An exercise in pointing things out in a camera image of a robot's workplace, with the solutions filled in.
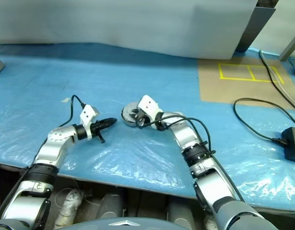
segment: silver round object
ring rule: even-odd
[[[133,110],[137,109],[137,105],[138,102],[131,102],[122,110],[121,117],[127,126],[136,127],[136,121],[131,115],[135,115]]]

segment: white wall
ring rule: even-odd
[[[275,8],[251,47],[281,54],[295,36],[295,0],[279,0]]]
[[[230,59],[257,0],[0,0],[0,43],[96,42]]]

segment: wire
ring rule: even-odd
[[[286,99],[286,101],[288,101],[288,103],[295,109],[295,100],[287,93],[287,91],[282,87],[281,83],[280,83],[280,80],[278,79],[277,75],[273,72],[273,70],[270,68],[270,66],[268,65],[264,55],[263,55],[263,52],[262,50],[259,51],[259,57],[261,58],[264,66],[266,67],[267,71],[268,71],[268,74],[269,74],[269,77],[270,77],[270,80],[271,80],[271,83],[272,85],[276,88],[276,90],[283,96],[284,99]],[[280,86],[281,90],[278,88],[278,86],[275,84],[273,78],[272,78],[272,75],[271,73],[273,74],[273,76],[276,78],[277,82],[278,82],[278,85]]]
[[[188,119],[189,119],[189,120],[193,120],[193,121],[197,121],[197,122],[199,122],[199,123],[203,126],[203,128],[205,129],[205,132],[206,132],[206,134],[207,134],[207,138],[208,138],[208,150],[209,150],[209,151],[212,151],[212,148],[211,148],[211,137],[210,137],[210,133],[209,133],[209,131],[208,131],[207,126],[203,123],[203,121],[201,121],[201,120],[199,120],[199,119],[197,119],[197,118],[188,117]],[[185,119],[181,119],[181,120],[175,121],[175,122],[169,124],[165,129],[168,129],[168,128],[170,128],[172,125],[175,125],[176,123],[179,123],[180,121],[184,121],[184,120],[185,120]]]
[[[75,183],[75,185],[76,185],[77,189],[78,189],[78,190],[79,190],[79,192],[81,193],[81,189],[79,188],[79,184],[77,183],[77,181],[76,181],[76,180],[74,180],[74,179],[72,179],[72,181]],[[83,194],[83,197],[84,197],[84,200],[85,200],[87,203],[89,203],[89,204],[92,204],[92,205],[96,205],[96,206],[100,206],[100,204],[96,204],[96,203],[93,203],[93,202],[91,202],[91,201],[87,200],[87,198],[86,198],[85,194]]]
[[[263,103],[268,103],[268,104],[271,104],[275,107],[278,107],[280,110],[282,110],[294,123],[295,123],[295,119],[284,109],[282,108],[281,106],[279,106],[278,104],[275,104],[273,102],[269,102],[269,101],[265,101],[265,100],[261,100],[261,99],[256,99],[256,98],[247,98],[247,97],[244,97],[244,98],[239,98],[237,99],[235,102],[234,102],[234,105],[233,105],[233,110],[234,110],[234,113],[236,115],[236,117],[246,126],[248,127],[250,130],[252,130],[254,133],[256,133],[257,135],[265,138],[265,139],[268,139],[268,140],[271,140],[271,141],[275,141],[277,140],[277,138],[271,138],[271,137],[268,137],[266,135],[263,135],[261,133],[259,133],[258,131],[256,131],[254,128],[252,128],[248,123],[246,123],[238,114],[238,112],[236,111],[236,104],[240,101],[254,101],[254,102],[263,102]]]
[[[168,129],[170,126],[172,126],[172,125],[174,125],[174,124],[176,124],[176,123],[178,123],[178,122],[181,122],[182,120],[186,120],[186,121],[188,121],[188,122],[192,125],[195,134],[197,135],[197,137],[199,138],[199,140],[202,142],[202,138],[201,138],[201,136],[199,135],[199,133],[198,133],[198,131],[197,131],[197,129],[196,129],[194,123],[191,121],[191,120],[195,120],[195,121],[199,122],[199,123],[204,127],[204,129],[205,129],[205,131],[206,131],[206,133],[207,133],[207,136],[208,136],[208,143],[209,143],[208,150],[209,150],[210,152],[212,151],[212,150],[211,150],[211,136],[210,136],[210,133],[209,133],[209,131],[208,131],[208,128],[206,127],[206,125],[205,125],[201,120],[196,119],[196,118],[185,117],[185,116],[182,116],[182,115],[170,115],[170,116],[165,116],[165,117],[162,117],[162,118],[160,118],[160,119],[157,119],[157,120],[155,120],[155,121],[153,121],[153,122],[150,122],[150,123],[148,123],[148,124],[144,124],[143,126],[141,126],[141,128],[148,127],[148,126],[150,126],[150,125],[152,125],[152,124],[155,124],[155,123],[157,123],[157,122],[159,122],[159,121],[163,121],[163,120],[165,120],[165,119],[173,118],[173,117],[180,117],[180,118],[182,118],[182,119],[173,122],[172,124],[168,125],[165,129]],[[214,156],[214,154],[210,154],[210,155],[211,155],[211,157],[214,159],[214,161],[219,165],[219,168],[223,171],[224,175],[226,176],[226,178],[228,179],[228,181],[229,181],[230,184],[232,185],[232,187],[233,187],[233,189],[235,190],[236,194],[238,195],[239,199],[240,199],[241,201],[245,202],[245,200],[243,199],[241,193],[240,193],[239,190],[237,189],[235,183],[234,183],[233,180],[230,178],[230,176],[228,175],[228,173],[225,171],[225,169],[223,168],[223,166],[220,164],[220,162],[217,160],[217,158]]]
[[[187,120],[187,121],[191,124],[193,130],[195,131],[195,134],[196,134],[197,137],[198,137],[198,139],[202,142],[202,138],[201,138],[201,136],[199,135],[199,132],[197,131],[197,129],[196,129],[194,123],[193,123],[189,118],[187,118],[187,117],[185,117],[185,116],[183,116],[183,115],[178,115],[178,114],[176,114],[176,115],[165,116],[165,117],[162,117],[162,118],[160,118],[160,119],[156,119],[155,121],[152,121],[152,122],[150,122],[150,123],[144,124],[144,125],[142,125],[142,126],[139,126],[139,124],[138,124],[138,122],[137,122],[137,120],[136,120],[136,125],[139,126],[140,128],[144,128],[144,127],[148,127],[148,126],[150,126],[150,125],[152,125],[152,124],[158,123],[158,122],[160,122],[160,121],[163,121],[163,120],[166,120],[166,119],[169,119],[169,118],[174,118],[174,117],[180,117],[180,118],[183,118],[183,119],[181,119],[181,120],[178,120],[178,121],[174,122],[175,124],[178,123],[178,122],[180,122],[180,121],[182,121],[182,120]]]
[[[77,95],[72,95],[71,97],[71,114],[70,114],[70,118],[62,123],[59,127],[62,127],[64,125],[66,125],[67,123],[69,123],[72,118],[73,118],[73,101],[74,101],[74,98],[76,98],[78,100],[78,102],[80,103],[81,107],[84,108],[85,107],[85,103],[82,102],[82,100],[77,96]],[[38,152],[40,151],[40,149],[42,148],[42,146],[46,143],[47,141],[47,138],[45,138],[45,140],[43,141],[43,143],[41,144]],[[35,154],[34,156],[34,159],[33,159],[33,162],[35,161],[37,155],[38,155],[38,152]],[[0,218],[1,216],[3,215],[3,211],[5,210],[5,208],[7,207],[7,202],[10,201],[11,197],[13,196],[13,194],[16,192],[16,189],[19,187],[21,181],[23,180],[23,178],[26,176],[26,174],[28,173],[29,169],[31,168],[32,164],[29,166],[29,167],[26,167],[25,171],[24,171],[24,174],[20,177],[20,179],[17,181],[17,183],[12,187],[11,191],[7,194],[6,198],[4,199],[4,201],[2,202],[1,206],[0,206]]]
[[[83,102],[81,101],[81,99],[80,99],[77,95],[75,95],[75,94],[72,95],[72,97],[71,97],[71,114],[70,114],[70,118],[68,119],[68,121],[62,123],[62,124],[61,124],[60,126],[58,126],[58,127],[65,126],[67,123],[69,123],[69,122],[72,120],[72,118],[73,118],[73,101],[74,101],[74,98],[76,98],[76,99],[78,100],[78,102],[80,103],[82,109],[85,107],[86,104],[83,103]]]
[[[57,203],[57,197],[58,197],[58,195],[59,195],[60,193],[62,193],[63,191],[66,191],[67,189],[72,190],[73,188],[70,188],[70,187],[63,188],[63,189],[61,189],[61,190],[56,194],[56,196],[55,196],[54,202],[55,202],[55,205],[56,205],[57,207],[59,207],[59,208],[62,208],[62,206],[60,206],[60,205]]]

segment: power cord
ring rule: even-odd
[[[270,80],[271,80],[271,83],[272,83],[272,85],[275,87],[275,89],[281,94],[281,96],[283,96],[283,98],[286,100],[286,101],[288,101],[288,103],[295,109],[295,100],[287,93],[287,91],[282,87],[282,85],[281,85],[281,83],[280,83],[280,81],[279,81],[279,79],[277,78],[277,75],[273,72],[273,70],[270,68],[270,66],[268,65],[268,63],[267,63],[267,60],[266,60],[266,58],[264,57],[264,55],[263,55],[263,52],[262,52],[262,50],[260,50],[259,51],[259,57],[261,58],[261,60],[262,60],[262,62],[263,62],[263,65],[266,67],[266,69],[267,69],[267,71],[268,71],[268,75],[269,75],[269,77],[270,77]],[[272,77],[272,74],[273,74],[273,76],[276,78],[276,80],[277,80],[277,82],[278,82],[278,85],[279,85],[279,87],[281,88],[279,88],[276,84],[275,84],[275,82],[274,82],[274,80],[273,80],[273,77]]]
[[[74,180],[74,179],[72,179],[72,181],[74,182],[74,184],[76,185],[76,188],[79,190],[79,191],[81,191],[81,189],[80,189],[80,187],[79,187],[79,183],[77,183],[77,181],[76,180]],[[97,203],[93,203],[93,202],[91,202],[91,201],[89,201],[88,199],[87,199],[87,197],[86,197],[86,194],[84,194],[84,196],[83,196],[84,198],[84,201],[86,201],[87,203],[89,203],[89,204],[91,204],[91,205],[95,205],[95,206],[100,206],[100,204],[97,204]]]
[[[234,105],[233,105],[233,110],[234,110],[234,113],[236,115],[236,117],[246,126],[248,127],[250,130],[252,130],[254,133],[256,133],[258,136],[261,136],[262,138],[265,138],[265,139],[268,139],[272,142],[275,142],[276,144],[280,144],[282,146],[288,146],[288,143],[287,143],[287,140],[283,139],[283,138],[271,138],[271,137],[268,137],[266,135],[263,135],[261,134],[260,132],[258,132],[257,130],[255,130],[254,128],[252,128],[248,123],[246,123],[241,117],[240,115],[238,114],[237,110],[236,110],[236,105],[238,102],[241,102],[241,101],[254,101],[254,102],[263,102],[263,103],[268,103],[268,104],[271,104],[275,107],[278,107],[280,110],[282,110],[294,123],[295,123],[295,119],[284,109],[282,108],[281,106],[279,106],[278,104],[275,104],[273,102],[269,102],[269,101],[265,101],[265,100],[261,100],[261,99],[256,99],[256,98],[248,98],[248,97],[244,97],[244,98],[239,98],[237,99],[235,102],[234,102]]]
[[[82,107],[82,109],[84,109],[84,107],[85,107],[85,103],[83,103],[82,101],[81,101],[81,99],[77,96],[77,95],[72,95],[72,97],[71,97],[71,114],[70,114],[70,118],[68,119],[68,121],[66,121],[66,122],[64,122],[64,123],[62,123],[60,126],[58,126],[58,127],[62,127],[62,126],[65,126],[67,123],[69,123],[71,120],[72,120],[72,118],[73,118],[73,101],[74,101],[74,98],[76,98],[77,100],[78,100],[78,102],[80,103],[80,105],[81,105],[81,107]]]
[[[166,119],[168,119],[168,118],[173,118],[173,117],[180,117],[180,118],[182,118],[182,119],[181,119],[181,120],[178,120],[178,121],[176,121],[176,122],[173,122],[172,124],[170,124],[170,125],[168,125],[167,127],[165,127],[165,129],[168,129],[170,126],[172,126],[172,125],[174,125],[174,124],[176,124],[176,123],[178,123],[178,122],[181,122],[181,121],[183,121],[183,120],[186,120],[186,121],[188,121],[188,122],[191,124],[191,126],[192,126],[192,128],[193,128],[195,134],[197,135],[198,139],[199,139],[201,142],[203,142],[203,140],[202,140],[201,136],[199,135],[199,132],[197,131],[197,129],[196,129],[194,123],[192,122],[192,120],[199,122],[199,123],[203,126],[203,128],[205,129],[205,131],[206,131],[206,133],[207,133],[207,136],[208,136],[208,143],[209,143],[209,145],[208,145],[208,150],[209,150],[209,152],[210,152],[210,156],[211,156],[211,157],[214,159],[214,161],[219,165],[219,168],[223,171],[224,175],[227,177],[228,181],[230,182],[230,184],[232,185],[232,187],[233,187],[233,189],[235,190],[236,194],[238,195],[240,201],[245,202],[245,200],[243,199],[241,193],[240,193],[239,190],[237,189],[235,183],[232,181],[232,179],[230,178],[230,176],[228,175],[228,173],[225,171],[225,169],[223,168],[223,166],[220,164],[220,162],[217,160],[217,158],[214,156],[214,154],[212,154],[213,151],[212,151],[212,148],[211,148],[211,136],[210,136],[210,133],[209,133],[209,131],[208,131],[207,126],[206,126],[201,120],[199,120],[199,119],[197,119],[197,118],[192,118],[192,117],[185,117],[185,116],[182,116],[182,115],[170,115],[170,116],[166,116],[166,117],[162,117],[162,118],[160,118],[160,119],[157,119],[157,120],[155,120],[155,121],[153,121],[153,122],[150,122],[150,123],[144,124],[144,125],[142,125],[142,126],[139,126],[138,122],[136,121],[136,126],[139,127],[139,128],[144,128],[144,127],[148,127],[148,126],[150,126],[150,125],[152,125],[152,124],[155,124],[155,123],[157,123],[157,122],[160,122],[160,121],[166,120]]]

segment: black cable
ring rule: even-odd
[[[269,75],[269,77],[270,77],[270,80],[271,80],[271,83],[272,83],[272,85],[275,87],[275,89],[281,94],[281,96],[283,96],[283,98],[286,100],[286,101],[288,101],[288,103],[295,109],[295,104],[293,103],[293,102],[291,102],[290,100],[289,100],[289,98],[287,98],[287,96],[278,88],[278,86],[275,84],[275,82],[274,82],[274,80],[273,80],[273,78],[272,78],[272,74],[271,74],[271,72],[270,72],[270,68],[269,68],[269,65],[268,65],[268,63],[265,61],[265,59],[264,59],[264,57],[262,56],[262,50],[260,50],[259,51],[259,57],[261,58],[261,60],[262,60],[262,63],[263,63],[263,65],[265,66],[265,68],[267,69],[267,71],[268,71],[268,75]]]
[[[69,123],[72,120],[72,118],[73,118],[73,101],[74,101],[74,98],[76,98],[78,100],[78,102],[80,103],[80,105],[81,105],[82,108],[85,107],[86,104],[83,103],[82,100],[77,95],[75,95],[75,94],[72,95],[72,97],[71,97],[71,114],[70,114],[70,118],[66,122],[62,123],[58,127],[62,127],[62,126],[66,125],[67,123]],[[41,144],[38,152],[40,151],[40,149],[42,148],[42,146],[46,143],[46,141],[47,141],[47,138]],[[34,156],[33,162],[35,161],[35,159],[36,159],[36,157],[38,155],[38,152]],[[17,181],[17,183],[12,187],[11,191],[7,194],[6,198],[4,199],[3,203],[1,204],[1,206],[0,206],[0,218],[3,215],[3,211],[7,207],[7,204],[6,203],[10,201],[11,197],[14,195],[14,193],[15,193],[16,189],[19,187],[21,181],[23,180],[23,178],[28,173],[28,171],[31,168],[32,164],[29,167],[26,167],[24,174],[20,177],[20,179]]]
[[[243,98],[239,98],[237,100],[235,100],[234,102],[234,105],[233,105],[233,110],[234,110],[234,113],[236,115],[236,117],[246,126],[248,127],[250,130],[252,130],[254,133],[256,133],[257,135],[265,138],[265,139],[268,139],[270,141],[273,141],[275,143],[278,143],[278,144],[281,144],[281,145],[287,145],[287,143],[285,142],[285,140],[281,139],[281,138],[271,138],[271,137],[268,137],[266,135],[263,135],[261,133],[259,133],[258,131],[256,131],[254,128],[252,128],[248,123],[246,123],[240,116],[239,114],[237,113],[236,111],[236,104],[240,101],[254,101],[254,102],[263,102],[263,103],[268,103],[268,104],[271,104],[275,107],[278,107],[280,110],[282,110],[294,123],[295,123],[295,119],[284,109],[282,108],[280,105],[278,104],[275,104],[273,102],[269,102],[269,101],[265,101],[265,100],[261,100],[261,99],[256,99],[256,98],[248,98],[248,97],[243,97]]]
[[[152,122],[150,122],[150,123],[144,124],[144,125],[142,125],[142,126],[139,126],[138,122],[136,121],[136,125],[137,125],[137,127],[139,126],[139,128],[144,128],[144,127],[148,127],[148,126],[150,126],[150,125],[152,125],[152,124],[155,124],[155,123],[157,123],[157,122],[160,122],[160,121],[163,121],[163,120],[166,120],[166,119],[169,119],[169,118],[174,118],[174,117],[180,117],[180,118],[183,118],[183,119],[181,119],[181,120],[187,120],[187,121],[191,124],[192,128],[194,129],[194,131],[195,131],[195,133],[196,133],[198,139],[199,139],[201,142],[203,141],[202,138],[201,138],[201,136],[199,135],[199,132],[197,131],[197,129],[196,129],[194,123],[193,123],[189,118],[187,118],[187,117],[185,117],[185,116],[183,116],[183,115],[178,115],[178,114],[176,114],[176,115],[165,116],[165,117],[162,117],[162,118],[160,118],[160,119],[156,119],[155,121],[152,121]]]
[[[199,120],[199,119],[192,118],[192,117],[185,117],[185,116],[182,116],[182,115],[170,115],[170,116],[165,116],[165,117],[162,117],[162,118],[160,118],[160,119],[157,119],[157,120],[155,120],[155,121],[153,121],[153,122],[150,122],[150,123],[148,123],[148,124],[144,124],[143,126],[141,126],[141,128],[143,128],[143,127],[148,127],[148,126],[150,126],[150,125],[152,125],[152,124],[155,124],[155,123],[157,123],[157,122],[163,121],[163,120],[168,119],[168,118],[173,118],[173,117],[180,117],[180,118],[182,118],[182,119],[173,122],[172,124],[168,125],[165,129],[169,128],[170,126],[172,126],[172,125],[174,125],[174,124],[176,124],[176,123],[178,123],[178,122],[180,122],[180,121],[187,120],[187,121],[192,125],[193,130],[194,130],[195,134],[197,135],[198,139],[202,142],[202,138],[201,138],[201,136],[199,135],[199,133],[198,133],[198,131],[197,131],[197,129],[196,129],[194,123],[193,123],[191,120],[197,121],[197,122],[199,122],[199,123],[204,127],[204,129],[205,129],[205,131],[206,131],[206,133],[207,133],[207,136],[208,136],[208,143],[209,143],[209,147],[208,147],[208,149],[209,149],[209,151],[211,152],[211,136],[210,136],[210,133],[209,133],[208,128],[206,127],[206,125],[205,125],[201,120]],[[239,190],[237,189],[235,183],[234,183],[233,180],[230,178],[230,176],[228,175],[228,173],[225,171],[225,169],[223,168],[223,166],[220,164],[220,162],[217,160],[217,158],[214,156],[214,154],[210,153],[210,155],[211,155],[211,157],[214,159],[214,161],[219,165],[219,168],[223,171],[224,175],[226,176],[226,178],[228,179],[228,181],[229,181],[230,184],[232,185],[232,187],[233,187],[233,189],[235,190],[236,194],[238,195],[239,199],[240,199],[241,201],[245,202],[244,199],[243,199],[243,197],[242,197],[242,195],[241,195],[241,193],[240,193]]]
[[[74,101],[74,98],[76,98],[76,99],[78,100],[78,102],[80,103],[82,109],[84,109],[84,107],[85,107],[86,104],[83,103],[83,102],[81,101],[81,99],[80,99],[77,95],[75,95],[75,94],[72,95],[72,97],[71,97],[71,114],[70,114],[70,118],[68,119],[68,121],[62,123],[62,124],[61,124],[60,126],[58,126],[58,127],[65,126],[67,123],[69,123],[69,122],[72,120],[72,118],[73,118],[73,101]]]

